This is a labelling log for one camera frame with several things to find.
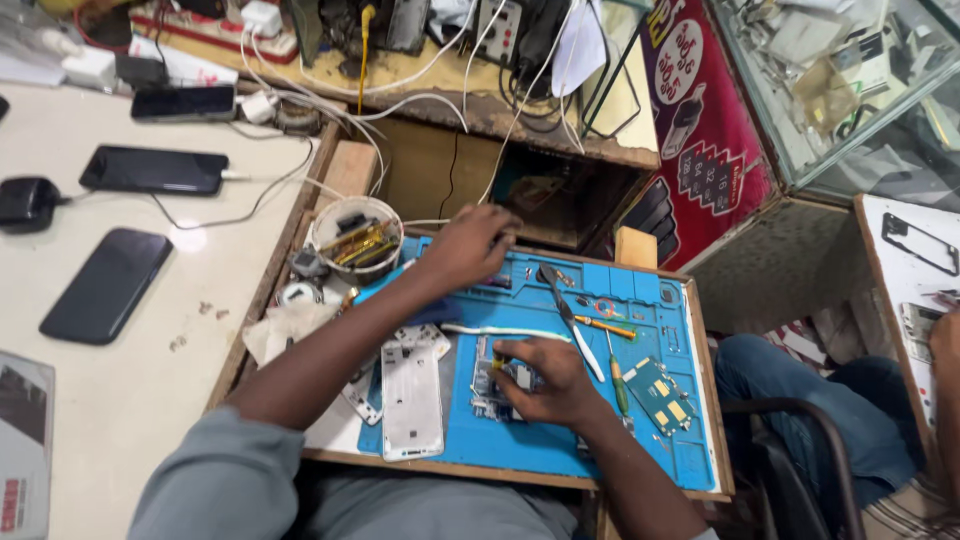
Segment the red poster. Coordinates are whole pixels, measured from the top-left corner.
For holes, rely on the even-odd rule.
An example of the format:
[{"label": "red poster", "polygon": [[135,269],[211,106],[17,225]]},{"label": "red poster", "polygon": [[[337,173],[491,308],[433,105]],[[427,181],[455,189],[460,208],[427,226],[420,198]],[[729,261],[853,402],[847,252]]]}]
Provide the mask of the red poster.
[{"label": "red poster", "polygon": [[721,38],[699,0],[659,0],[641,32],[660,170],[620,225],[678,270],[757,209],[771,184]]}]

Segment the green screwdriver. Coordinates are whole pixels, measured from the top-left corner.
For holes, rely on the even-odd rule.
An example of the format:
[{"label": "green screwdriver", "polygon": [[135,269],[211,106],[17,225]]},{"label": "green screwdriver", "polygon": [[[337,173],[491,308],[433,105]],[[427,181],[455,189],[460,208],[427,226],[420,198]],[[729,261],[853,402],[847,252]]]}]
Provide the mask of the green screwdriver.
[{"label": "green screwdriver", "polygon": [[630,402],[627,401],[627,391],[623,387],[620,364],[616,363],[616,355],[613,354],[613,344],[610,342],[609,330],[607,330],[607,347],[610,348],[610,377],[613,379],[613,390],[616,392],[616,405],[620,407],[621,415],[629,416]]}]

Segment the hand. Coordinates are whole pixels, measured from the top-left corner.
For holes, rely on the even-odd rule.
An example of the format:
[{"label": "hand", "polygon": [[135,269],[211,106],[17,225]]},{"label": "hand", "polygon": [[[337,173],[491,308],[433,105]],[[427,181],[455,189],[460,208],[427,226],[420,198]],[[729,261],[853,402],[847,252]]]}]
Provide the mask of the hand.
[{"label": "hand", "polygon": [[450,292],[475,285],[503,266],[507,250],[516,243],[510,228],[523,225],[503,207],[466,205],[450,220],[411,270],[431,285]]},{"label": "hand", "polygon": [[960,368],[960,311],[947,313],[933,325],[930,352],[933,353],[933,367],[938,371],[948,365]]},{"label": "hand", "polygon": [[565,426],[578,433],[613,408],[593,387],[577,348],[559,339],[531,337],[523,341],[497,340],[493,349],[537,370],[545,386],[529,393],[500,370],[492,372],[497,386],[527,422]]}]

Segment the black charger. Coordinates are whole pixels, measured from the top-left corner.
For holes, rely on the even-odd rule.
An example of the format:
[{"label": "black charger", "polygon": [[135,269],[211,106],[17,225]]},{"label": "black charger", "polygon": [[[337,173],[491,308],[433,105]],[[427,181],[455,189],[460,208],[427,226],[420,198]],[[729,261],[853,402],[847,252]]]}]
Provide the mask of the black charger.
[{"label": "black charger", "polygon": [[54,208],[67,204],[60,190],[41,176],[10,178],[0,183],[0,231],[37,233],[50,227]]}]

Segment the plastic cup with tools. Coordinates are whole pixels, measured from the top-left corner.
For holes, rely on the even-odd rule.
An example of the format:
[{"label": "plastic cup with tools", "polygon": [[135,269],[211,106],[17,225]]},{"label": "plastic cup with tools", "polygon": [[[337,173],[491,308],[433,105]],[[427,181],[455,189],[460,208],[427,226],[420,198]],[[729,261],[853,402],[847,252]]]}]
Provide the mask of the plastic cup with tools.
[{"label": "plastic cup with tools", "polygon": [[311,238],[321,260],[334,274],[347,283],[363,286],[396,268],[403,245],[403,223],[382,201],[347,197],[320,212]]}]

